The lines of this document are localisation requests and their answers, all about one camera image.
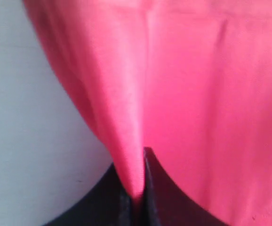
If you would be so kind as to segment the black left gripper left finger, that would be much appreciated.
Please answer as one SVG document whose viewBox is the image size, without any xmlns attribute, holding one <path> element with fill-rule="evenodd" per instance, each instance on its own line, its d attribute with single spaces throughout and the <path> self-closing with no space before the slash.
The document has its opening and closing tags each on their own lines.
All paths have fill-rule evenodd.
<svg viewBox="0 0 272 226">
<path fill-rule="evenodd" d="M 78 203 L 47 226 L 134 226 L 131 199 L 114 165 Z"/>
</svg>

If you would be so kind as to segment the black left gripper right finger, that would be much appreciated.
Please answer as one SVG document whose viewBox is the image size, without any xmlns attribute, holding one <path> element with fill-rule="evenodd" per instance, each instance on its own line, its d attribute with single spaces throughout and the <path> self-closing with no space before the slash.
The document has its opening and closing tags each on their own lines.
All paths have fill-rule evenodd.
<svg viewBox="0 0 272 226">
<path fill-rule="evenodd" d="M 225 226 L 189 198 L 163 169 L 151 148 L 144 149 L 143 226 Z"/>
</svg>

